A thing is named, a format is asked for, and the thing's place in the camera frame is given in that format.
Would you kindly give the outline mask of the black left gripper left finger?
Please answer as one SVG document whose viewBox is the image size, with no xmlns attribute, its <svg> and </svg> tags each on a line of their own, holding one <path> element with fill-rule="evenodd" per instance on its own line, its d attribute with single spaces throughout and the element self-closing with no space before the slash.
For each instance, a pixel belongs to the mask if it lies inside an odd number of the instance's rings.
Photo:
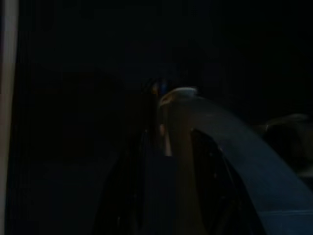
<svg viewBox="0 0 313 235">
<path fill-rule="evenodd" d="M 155 134 L 156 102 L 155 97 L 140 97 L 128 105 L 122 151 L 103 184 L 92 235 L 148 235 L 146 160 Z"/>
</svg>

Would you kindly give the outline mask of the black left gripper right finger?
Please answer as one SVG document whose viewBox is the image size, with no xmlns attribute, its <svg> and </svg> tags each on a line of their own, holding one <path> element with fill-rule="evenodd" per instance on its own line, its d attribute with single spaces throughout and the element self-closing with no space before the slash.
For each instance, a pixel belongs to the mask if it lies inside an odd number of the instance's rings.
<svg viewBox="0 0 313 235">
<path fill-rule="evenodd" d="M 259 235 L 259 216 L 245 185 L 217 143 L 190 133 L 201 217 L 209 235 Z"/>
</svg>

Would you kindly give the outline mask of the shiny steel bowl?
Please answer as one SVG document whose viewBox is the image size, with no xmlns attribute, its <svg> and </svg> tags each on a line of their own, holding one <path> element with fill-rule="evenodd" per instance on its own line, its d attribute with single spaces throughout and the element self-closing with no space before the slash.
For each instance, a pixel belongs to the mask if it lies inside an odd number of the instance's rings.
<svg viewBox="0 0 313 235">
<path fill-rule="evenodd" d="M 313 191 L 233 114 L 177 88 L 158 102 L 164 153 L 176 162 L 176 235 L 209 235 L 201 217 L 191 131 L 210 136 L 241 177 L 259 216 L 259 235 L 313 235 Z"/>
</svg>

